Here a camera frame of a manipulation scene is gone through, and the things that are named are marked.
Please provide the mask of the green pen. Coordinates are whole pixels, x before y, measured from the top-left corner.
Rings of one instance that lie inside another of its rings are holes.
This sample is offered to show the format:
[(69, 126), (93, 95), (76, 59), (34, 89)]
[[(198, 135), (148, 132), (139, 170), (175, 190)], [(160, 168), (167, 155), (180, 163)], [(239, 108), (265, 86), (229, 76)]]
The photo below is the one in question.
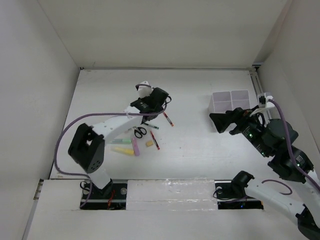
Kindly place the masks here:
[(153, 129), (156, 129), (156, 130), (159, 130), (159, 129), (160, 129), (158, 126), (155, 126), (155, 125), (153, 125), (153, 124), (146, 123), (146, 122), (144, 122), (143, 125), (148, 126), (148, 127), (150, 127), (150, 128), (153, 128)]

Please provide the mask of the red pen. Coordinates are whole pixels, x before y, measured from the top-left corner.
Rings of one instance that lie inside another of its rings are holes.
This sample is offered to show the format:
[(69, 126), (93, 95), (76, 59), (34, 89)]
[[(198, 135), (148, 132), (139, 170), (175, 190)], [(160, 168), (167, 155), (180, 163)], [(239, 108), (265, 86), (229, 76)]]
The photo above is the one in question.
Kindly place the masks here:
[(153, 133), (151, 130), (150, 130), (150, 134), (151, 134), (152, 140), (153, 140), (153, 142), (154, 142), (157, 150), (160, 150), (160, 146), (159, 146), (159, 144), (158, 144), (158, 142), (157, 142), (157, 140), (156, 140), (156, 138), (155, 138), (154, 133)]
[(169, 118), (169, 116), (168, 116), (165, 112), (163, 112), (163, 115), (164, 115), (164, 117), (166, 118), (166, 120), (169, 122), (169, 124), (170, 124), (172, 127), (174, 127), (174, 124), (173, 124), (173, 122), (171, 121), (171, 119)]

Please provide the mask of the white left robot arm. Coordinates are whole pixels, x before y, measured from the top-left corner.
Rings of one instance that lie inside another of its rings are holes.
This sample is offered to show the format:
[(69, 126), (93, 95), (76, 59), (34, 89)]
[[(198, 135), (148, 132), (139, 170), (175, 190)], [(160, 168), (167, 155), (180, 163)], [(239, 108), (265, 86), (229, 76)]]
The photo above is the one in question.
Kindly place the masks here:
[(136, 89), (139, 98), (131, 102), (123, 112), (106, 113), (110, 118), (94, 125), (79, 125), (67, 151), (91, 178), (95, 194), (103, 199), (111, 194), (113, 185), (111, 177), (102, 168), (106, 144), (125, 131), (155, 119), (165, 111), (165, 107), (172, 100), (170, 95), (159, 87), (141, 83)]

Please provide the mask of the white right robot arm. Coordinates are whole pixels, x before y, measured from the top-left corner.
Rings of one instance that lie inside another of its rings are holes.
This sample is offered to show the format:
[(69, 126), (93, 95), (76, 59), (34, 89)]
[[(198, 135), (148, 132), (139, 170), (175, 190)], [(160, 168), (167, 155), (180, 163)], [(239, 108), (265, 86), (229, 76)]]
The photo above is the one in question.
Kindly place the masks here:
[(209, 117), (220, 134), (235, 125), (229, 134), (242, 134), (264, 158), (271, 158), (267, 165), (291, 185), (301, 200), (290, 199), (288, 194), (265, 186), (263, 181), (244, 170), (229, 182), (217, 183), (213, 197), (223, 204), (257, 199), (285, 215), (307, 239), (318, 240), (320, 188), (315, 186), (317, 182), (312, 177), (313, 163), (292, 145), (299, 136), (292, 126), (279, 118), (266, 121), (257, 107), (238, 107), (225, 113), (210, 113)]

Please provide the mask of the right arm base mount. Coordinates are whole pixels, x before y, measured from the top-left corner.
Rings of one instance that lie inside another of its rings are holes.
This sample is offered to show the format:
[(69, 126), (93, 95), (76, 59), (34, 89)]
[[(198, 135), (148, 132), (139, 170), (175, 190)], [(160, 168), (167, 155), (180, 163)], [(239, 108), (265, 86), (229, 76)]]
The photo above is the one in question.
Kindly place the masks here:
[(231, 187), (231, 182), (215, 183), (213, 198), (217, 200), (219, 210), (263, 210), (264, 205), (260, 200), (247, 195), (236, 195)]

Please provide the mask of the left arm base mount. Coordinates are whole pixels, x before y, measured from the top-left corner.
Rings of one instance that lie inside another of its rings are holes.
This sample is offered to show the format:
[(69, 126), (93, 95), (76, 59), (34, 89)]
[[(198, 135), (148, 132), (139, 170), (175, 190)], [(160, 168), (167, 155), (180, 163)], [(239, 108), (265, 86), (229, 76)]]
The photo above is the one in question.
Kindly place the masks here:
[(113, 183), (110, 192), (103, 195), (95, 185), (92, 186), (89, 195), (90, 183), (82, 181), (80, 188), (82, 195), (80, 199), (81, 210), (126, 210), (127, 205), (127, 186), (126, 182)]

